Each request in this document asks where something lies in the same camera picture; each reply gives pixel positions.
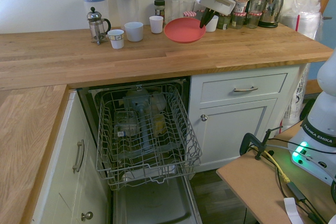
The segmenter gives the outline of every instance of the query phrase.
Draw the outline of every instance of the white cup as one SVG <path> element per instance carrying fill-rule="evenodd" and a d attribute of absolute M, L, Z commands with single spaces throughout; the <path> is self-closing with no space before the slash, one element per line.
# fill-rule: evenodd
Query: white cup
<path fill-rule="evenodd" d="M 163 27 L 163 17 L 162 16 L 149 17 L 149 22 L 151 24 L 152 33 L 154 34 L 162 33 L 162 27 Z"/>
<path fill-rule="evenodd" d="M 205 31 L 208 33 L 211 33 L 213 31 L 216 30 L 217 27 L 217 23 L 218 23 L 218 16 L 214 16 L 210 22 L 205 26 Z"/>
<path fill-rule="evenodd" d="M 124 31 L 120 29 L 110 30 L 107 33 L 111 40 L 111 45 L 114 49 L 120 49 L 124 47 Z"/>
<path fill-rule="evenodd" d="M 143 23 L 129 22 L 125 24 L 127 39 L 131 42 L 137 42 L 143 38 Z"/>

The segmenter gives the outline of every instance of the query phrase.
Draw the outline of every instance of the cabinet handle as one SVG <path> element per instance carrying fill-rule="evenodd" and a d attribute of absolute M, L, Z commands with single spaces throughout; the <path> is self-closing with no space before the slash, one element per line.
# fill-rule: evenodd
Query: cabinet handle
<path fill-rule="evenodd" d="M 77 146 L 78 146 L 78 150 L 77 150 L 77 157 L 76 157 L 76 162 L 75 162 L 75 165 L 72 166 L 72 169 L 75 172 L 79 172 L 80 171 L 80 168 L 82 167 L 82 163 L 83 163 L 83 159 L 84 159 L 84 152 L 85 152 L 85 145 L 84 145 L 84 139 L 82 139 L 82 141 L 80 142 L 77 142 Z M 83 146 L 83 153 L 82 153 L 82 159 L 79 163 L 79 150 L 80 150 L 80 147 Z"/>
<path fill-rule="evenodd" d="M 206 115 L 201 115 L 201 120 L 203 121 L 203 122 L 205 122 L 206 120 L 208 120 L 208 117 L 206 116 Z"/>
<path fill-rule="evenodd" d="M 93 218 L 92 212 L 87 212 L 86 215 L 84 213 L 81 214 L 80 219 L 81 221 L 84 221 L 85 219 L 91 220 Z"/>
<path fill-rule="evenodd" d="M 255 91 L 257 89 L 258 88 L 252 86 L 250 89 L 234 89 L 233 92 L 249 92 L 249 91 Z"/>

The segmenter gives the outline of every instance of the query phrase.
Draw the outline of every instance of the butcher block countertop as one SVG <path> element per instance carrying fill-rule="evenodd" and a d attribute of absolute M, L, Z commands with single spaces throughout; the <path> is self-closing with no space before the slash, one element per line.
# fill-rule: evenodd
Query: butcher block countertop
<path fill-rule="evenodd" d="M 0 35 L 0 223 L 30 223 L 68 100 L 68 89 L 295 65 L 332 49 L 290 28 L 217 30 L 176 44 L 144 26 L 114 50 L 90 31 Z"/>

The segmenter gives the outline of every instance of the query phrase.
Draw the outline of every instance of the electric kettle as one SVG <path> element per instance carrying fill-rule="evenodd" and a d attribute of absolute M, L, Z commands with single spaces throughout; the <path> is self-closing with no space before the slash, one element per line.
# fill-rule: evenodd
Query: electric kettle
<path fill-rule="evenodd" d="M 284 0 L 266 0 L 263 14 L 260 18 L 258 26 L 265 28 L 275 28 L 278 26 L 280 12 Z"/>

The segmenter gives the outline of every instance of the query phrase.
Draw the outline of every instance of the plastic bag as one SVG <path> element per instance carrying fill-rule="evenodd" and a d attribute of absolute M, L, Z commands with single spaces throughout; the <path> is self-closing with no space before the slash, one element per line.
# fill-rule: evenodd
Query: plastic bag
<path fill-rule="evenodd" d="M 298 0 L 294 0 L 291 10 L 282 15 L 281 23 L 311 39 L 320 41 L 323 25 L 320 8 L 319 2 L 305 0 L 299 3 Z"/>

